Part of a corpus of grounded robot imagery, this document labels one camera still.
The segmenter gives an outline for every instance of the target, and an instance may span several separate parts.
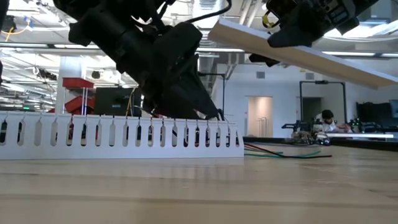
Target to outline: yellow cable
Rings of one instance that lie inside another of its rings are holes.
[[[25,30],[29,27],[29,25],[30,25],[30,22],[28,21],[26,27],[25,27],[23,30],[19,31],[19,32],[13,33],[12,30],[10,30],[9,32],[4,32],[4,31],[2,30],[1,32],[2,32],[3,34],[7,34],[7,35],[18,35],[18,34],[21,34],[21,33],[25,32]]]
[[[273,22],[269,22],[268,14],[265,14],[265,15],[262,17],[262,23],[265,24],[266,26],[269,26],[269,27],[272,27],[272,26],[275,24],[275,23],[273,23]]]
[[[6,37],[6,42],[8,41],[8,39],[10,38],[10,34],[11,34],[11,32],[14,30],[14,28],[13,27],[11,27],[11,29],[10,29],[10,31],[8,32],[8,35],[7,35],[7,37]]]
[[[132,97],[133,93],[134,93],[134,88],[132,89],[130,97],[129,97],[129,103],[127,104],[127,110],[126,110],[126,116],[129,116],[129,110],[130,110],[130,107],[131,107],[131,97]]]

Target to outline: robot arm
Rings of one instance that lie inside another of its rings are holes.
[[[344,34],[359,25],[357,16],[378,0],[268,0],[263,17],[265,28],[280,27],[268,39],[271,47],[311,47],[314,41],[332,29]],[[273,13],[278,21],[270,23]],[[270,58],[252,55],[252,62],[265,62],[269,67],[278,64]]]
[[[195,54],[202,38],[192,22],[226,12],[204,15],[175,27],[161,17],[174,0],[54,0],[55,6],[72,16],[69,41],[87,46],[94,42],[126,72],[145,96],[149,112],[171,118],[218,117],[219,111],[202,85]],[[160,13],[157,9],[163,5]],[[137,19],[152,22],[141,24]]]

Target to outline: wall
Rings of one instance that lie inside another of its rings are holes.
[[[217,91],[215,104],[222,105],[220,94]],[[229,114],[228,120],[238,124],[240,133],[244,133],[244,120],[248,118],[248,96],[269,96],[273,101],[273,127],[272,137],[286,138],[292,133],[291,129],[282,129],[285,123],[294,123],[297,119],[297,97],[299,96],[298,83],[241,83],[229,81],[225,89],[225,113]],[[319,86],[304,88],[304,96],[322,96]]]
[[[226,70],[226,65],[218,65],[218,72]],[[256,79],[257,71],[266,71],[266,79]],[[225,89],[225,113],[230,121],[236,121],[239,131],[244,133],[244,120],[248,117],[248,96],[270,96],[273,97],[273,137],[289,137],[291,129],[281,129],[285,123],[294,123],[300,117],[299,108],[299,81],[305,79],[305,74],[299,72],[297,67],[288,69],[267,68],[258,65],[238,65],[227,81]],[[331,78],[315,74],[316,80]],[[222,81],[217,79],[213,100],[217,107],[222,106]],[[303,85],[303,96],[322,97],[323,108],[331,109],[335,119],[344,121],[343,112],[343,91],[338,85]],[[372,90],[352,83],[346,84],[346,107],[348,120],[356,114],[356,102],[371,101],[374,103],[388,102],[391,99],[398,99],[398,85]]]

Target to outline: desk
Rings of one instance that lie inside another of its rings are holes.
[[[396,224],[398,153],[323,150],[333,157],[0,161],[0,223]]]

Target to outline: red shelf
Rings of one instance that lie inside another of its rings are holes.
[[[94,98],[87,99],[87,107],[94,108],[94,104],[95,104]],[[68,103],[65,103],[65,111],[68,113],[80,114],[82,106],[83,106],[83,97],[78,96],[70,100]],[[54,112],[55,112],[54,109],[51,109],[49,111],[49,113],[54,113]]]
[[[94,88],[94,83],[82,78],[63,78],[62,86],[66,89]]]

